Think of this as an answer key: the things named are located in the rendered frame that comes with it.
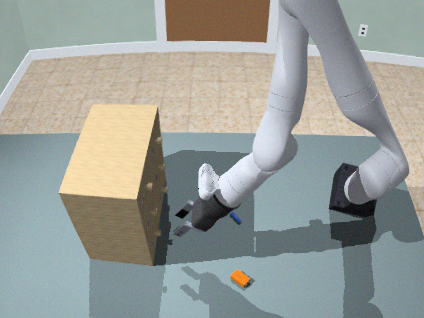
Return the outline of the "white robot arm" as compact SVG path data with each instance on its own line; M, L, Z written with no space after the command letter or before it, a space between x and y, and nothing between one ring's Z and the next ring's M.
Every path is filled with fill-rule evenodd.
M266 112L252 153L228 171L230 185L250 195L295 157L298 143L291 132L300 120L306 95L310 35L342 114L380 143L380 149L346 180L345 195L354 204L385 197L407 178L409 164L338 0L278 0L278 7L277 49Z

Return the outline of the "orange rectangular block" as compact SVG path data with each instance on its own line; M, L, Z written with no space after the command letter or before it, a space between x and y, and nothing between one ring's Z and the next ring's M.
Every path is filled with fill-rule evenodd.
M239 270L236 270L232 275L231 279L243 288L250 282L250 278L244 275Z

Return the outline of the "wooden drawer front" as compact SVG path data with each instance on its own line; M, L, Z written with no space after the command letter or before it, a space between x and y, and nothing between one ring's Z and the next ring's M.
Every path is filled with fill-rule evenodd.
M155 165L154 165L154 170L153 170L153 182L154 182L156 195L157 195L161 170L165 170L165 164L162 164L162 162L163 162L162 145L159 144L156 160L155 160Z
M158 144L162 144L162 138L160 137L160 128L159 128L159 118L158 113L156 114L152 135L149 143L149 155L150 155L150 162L151 162L151 169L153 173L153 167L157 152Z
M159 187L158 187L158 192L157 192L157 206L158 206L158 212L159 212L159 218L160 218L160 213L161 213L161 206L162 206L162 200L163 200L163 194L167 193L168 191L168 187L164 187L163 184L163 179L164 179L164 183L165 183L165 172L164 170L161 171L161 176L160 176L160 181L159 181ZM162 192L164 191L164 192Z
M141 212L142 221L144 220L148 193L149 191L153 191L153 183L151 183L151 178L152 178L152 174L151 174L151 168L150 168L150 161L149 161L149 155L147 154L144 170L142 174L140 189L138 193L138 198L137 198L140 212Z
M149 249L150 249L152 261L154 260L154 253L155 253L157 236L161 236L161 230L158 230L158 225L159 225L159 216L158 216L158 213L157 213L157 216L153 216L153 222L152 222L152 228L151 228L151 234L150 234L150 241L149 241ZM155 235L155 234L157 234L157 235Z
M157 215L158 213L158 209L154 208L155 201L156 199L155 199L154 186L153 186L153 191L149 191L148 202L147 202L146 213L145 213L144 224L143 224L148 244L149 244L151 225L152 225L152 219L153 219L152 214Z

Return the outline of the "light wooden chest of drawers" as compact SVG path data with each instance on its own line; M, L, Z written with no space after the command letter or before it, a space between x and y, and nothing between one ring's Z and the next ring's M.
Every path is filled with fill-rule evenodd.
M137 198L157 113L91 107L59 190L90 259L153 266Z

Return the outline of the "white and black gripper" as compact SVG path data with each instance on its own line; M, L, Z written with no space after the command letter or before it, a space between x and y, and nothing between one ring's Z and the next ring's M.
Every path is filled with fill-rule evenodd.
M183 219L192 210L191 222L185 221L173 232L173 235L181 237L190 229L206 232L218 219L237 209L248 198L249 195L242 195L232 188L227 177L228 171L220 177L209 164L204 163L200 167L200 198L195 202L188 200L175 213L175 216Z

